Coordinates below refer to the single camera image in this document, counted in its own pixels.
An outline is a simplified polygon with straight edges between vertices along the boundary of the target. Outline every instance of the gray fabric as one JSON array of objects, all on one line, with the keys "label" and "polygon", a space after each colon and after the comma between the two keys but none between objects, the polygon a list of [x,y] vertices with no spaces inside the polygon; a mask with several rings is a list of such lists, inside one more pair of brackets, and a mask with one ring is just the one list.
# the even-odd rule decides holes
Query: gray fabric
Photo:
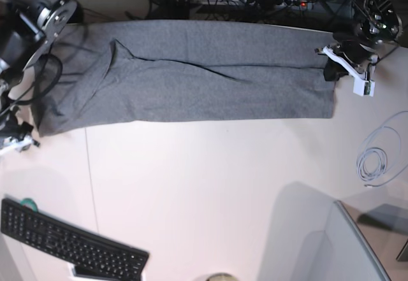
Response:
[{"label": "gray fabric", "polygon": [[55,46],[53,54],[69,57],[64,73],[74,74],[33,104],[42,136],[133,120],[332,116],[335,85],[323,78],[327,58],[314,53],[328,33],[155,20],[74,25],[60,38],[94,52]]}]

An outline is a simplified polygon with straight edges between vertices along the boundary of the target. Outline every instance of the white cable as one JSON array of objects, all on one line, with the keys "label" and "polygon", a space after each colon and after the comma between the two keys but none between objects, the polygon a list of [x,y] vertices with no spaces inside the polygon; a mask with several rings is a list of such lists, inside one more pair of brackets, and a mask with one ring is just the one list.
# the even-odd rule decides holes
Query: white cable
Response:
[{"label": "white cable", "polygon": [[[364,182],[371,182],[373,180],[377,180],[381,178],[382,176],[384,176],[385,174],[387,174],[389,171],[391,171],[394,168],[394,166],[397,164],[397,162],[400,159],[402,140],[401,140],[401,136],[398,133],[398,131],[387,126],[387,124],[391,120],[405,113],[408,113],[408,111],[398,112],[394,114],[392,117],[388,118],[384,123],[382,123],[380,127],[378,127],[376,130],[370,133],[369,136],[367,136],[364,142],[360,145],[358,149],[359,155],[356,161],[356,170],[357,170],[357,174],[360,180],[363,180]],[[395,159],[394,163],[390,167],[388,166],[387,153],[383,149],[379,147],[369,147],[374,142],[374,140],[378,137],[378,135],[384,131],[391,131],[395,136],[397,136],[398,142],[399,142],[397,158]],[[365,163],[367,159],[372,156],[377,158],[377,167],[375,168],[375,170],[369,171]],[[365,187],[382,187],[383,185],[386,185],[390,183],[392,180],[396,179],[396,177],[399,176],[407,168],[408,168],[408,164],[406,164],[396,175],[391,177],[391,179],[381,184],[375,184],[375,185],[365,184]]]}]

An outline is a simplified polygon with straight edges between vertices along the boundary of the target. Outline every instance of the black keyboard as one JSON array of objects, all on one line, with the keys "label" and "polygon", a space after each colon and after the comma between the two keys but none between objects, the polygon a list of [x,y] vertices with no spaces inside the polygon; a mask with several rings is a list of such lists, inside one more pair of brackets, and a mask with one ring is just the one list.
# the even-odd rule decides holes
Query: black keyboard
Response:
[{"label": "black keyboard", "polygon": [[34,212],[10,199],[1,203],[1,232],[101,277],[139,281],[149,254]]}]

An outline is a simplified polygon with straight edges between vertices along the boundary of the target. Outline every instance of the power strip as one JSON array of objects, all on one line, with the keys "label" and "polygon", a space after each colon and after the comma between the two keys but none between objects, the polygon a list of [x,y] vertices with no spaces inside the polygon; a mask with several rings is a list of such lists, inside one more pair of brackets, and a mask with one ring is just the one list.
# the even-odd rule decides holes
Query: power strip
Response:
[{"label": "power strip", "polygon": [[[228,6],[234,2],[234,5],[244,6],[247,0],[192,0],[194,3],[202,4],[202,5],[215,5],[217,4],[220,6]],[[313,10],[314,3],[310,2],[310,0],[275,0],[275,8],[285,8],[291,7],[294,10]]]}]

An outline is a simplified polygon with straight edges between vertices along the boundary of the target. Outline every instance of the table surface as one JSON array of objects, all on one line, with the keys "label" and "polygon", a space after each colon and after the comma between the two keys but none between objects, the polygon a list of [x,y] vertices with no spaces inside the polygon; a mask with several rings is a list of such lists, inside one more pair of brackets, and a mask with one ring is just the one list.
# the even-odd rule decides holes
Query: table surface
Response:
[{"label": "table surface", "polygon": [[[364,212],[408,199],[407,172],[367,190],[355,171],[360,143],[408,109],[407,59],[399,48],[378,65],[374,97],[353,94],[343,78],[332,119],[132,122],[43,138],[40,149],[0,162],[0,192],[148,250],[147,280],[204,281],[220,271],[293,280],[304,238],[324,228],[322,204],[341,199]],[[31,267],[25,281],[70,278],[64,261],[7,243],[18,267]]]}]

